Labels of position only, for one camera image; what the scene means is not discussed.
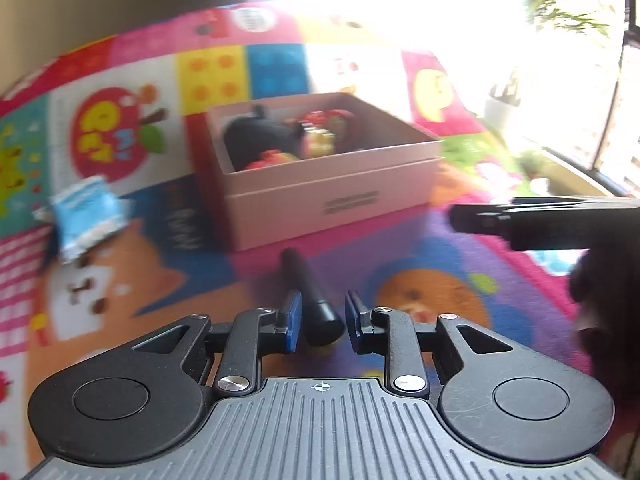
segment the pink tile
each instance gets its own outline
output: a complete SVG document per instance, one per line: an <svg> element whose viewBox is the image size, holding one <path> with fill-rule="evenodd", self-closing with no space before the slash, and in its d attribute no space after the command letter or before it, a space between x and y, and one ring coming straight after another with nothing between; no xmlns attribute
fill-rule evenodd
<svg viewBox="0 0 640 480"><path fill-rule="evenodd" d="M175 52L173 20L126 32L113 40L110 65L119 66Z"/></svg>
<svg viewBox="0 0 640 480"><path fill-rule="evenodd" d="M60 58L56 58L27 74L14 83L0 97L0 117L53 90L57 84L53 77Z"/></svg>
<svg viewBox="0 0 640 480"><path fill-rule="evenodd" d="M0 357L27 349L31 303L50 229L36 227L0 240Z"/></svg>
<svg viewBox="0 0 640 480"><path fill-rule="evenodd" d="M190 12L174 20L176 52L227 44L303 43L293 15L273 4Z"/></svg>
<svg viewBox="0 0 640 480"><path fill-rule="evenodd" d="M423 126L434 134L444 137L459 134L474 134L484 132L486 128L476 119L475 115L469 112L465 105L454 91L452 103L443 108L442 122L431 121L424 117L418 107L415 96L415 79L421 70L438 70L446 73L444 67L438 59L428 51L423 52L402 52L402 61L406 72L406 83L409 92L411 114L415 123Z"/></svg>

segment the cartoon apple print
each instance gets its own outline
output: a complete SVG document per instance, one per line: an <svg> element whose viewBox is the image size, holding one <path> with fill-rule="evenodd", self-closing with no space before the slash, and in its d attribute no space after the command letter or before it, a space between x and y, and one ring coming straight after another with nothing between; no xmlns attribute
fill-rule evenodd
<svg viewBox="0 0 640 480"><path fill-rule="evenodd" d="M165 108L145 116L158 89L144 85L138 94L126 88L103 88L87 98L73 122L71 154L84 176L103 174L114 182L133 173L148 153L164 153L164 137L154 126L166 118Z"/></svg>

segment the ribbed gray platform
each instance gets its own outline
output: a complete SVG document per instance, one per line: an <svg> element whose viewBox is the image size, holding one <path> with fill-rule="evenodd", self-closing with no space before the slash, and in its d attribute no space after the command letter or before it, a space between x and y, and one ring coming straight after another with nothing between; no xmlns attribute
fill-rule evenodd
<svg viewBox="0 0 640 480"><path fill-rule="evenodd" d="M609 480L588 457L520 467L475 454L422 400L386 393L375 379L268 379L258 393L218 403L202 430L147 463L87 467L49 459L34 480L442 479Z"/></svg>

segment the crosshair marking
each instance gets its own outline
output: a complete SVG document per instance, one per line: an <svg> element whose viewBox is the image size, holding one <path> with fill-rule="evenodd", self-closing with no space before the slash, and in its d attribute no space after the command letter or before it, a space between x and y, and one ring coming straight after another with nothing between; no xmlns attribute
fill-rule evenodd
<svg viewBox="0 0 640 480"><path fill-rule="evenodd" d="M327 383L318 383L314 384L313 388L318 392L327 392L329 389L333 388L333 386L329 386Z"/></svg>

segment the circular pivot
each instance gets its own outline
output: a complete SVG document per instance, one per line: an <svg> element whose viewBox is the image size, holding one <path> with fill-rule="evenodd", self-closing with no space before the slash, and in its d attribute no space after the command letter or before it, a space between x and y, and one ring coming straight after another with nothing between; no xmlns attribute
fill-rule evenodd
<svg viewBox="0 0 640 480"><path fill-rule="evenodd" d="M218 386L227 392L241 392L249 387L249 379L242 375L228 375L218 381Z"/></svg>
<svg viewBox="0 0 640 480"><path fill-rule="evenodd" d="M146 406L149 392L132 379L109 377L82 386L74 395L76 410L96 420L119 420Z"/></svg>
<svg viewBox="0 0 640 480"><path fill-rule="evenodd" d="M525 420L553 418L569 405L569 396L560 386L530 377L500 384L494 390L494 400L505 413Z"/></svg>
<svg viewBox="0 0 640 480"><path fill-rule="evenodd" d="M394 386L404 392L419 392L426 384L424 379L417 375L401 375L394 381Z"/></svg>

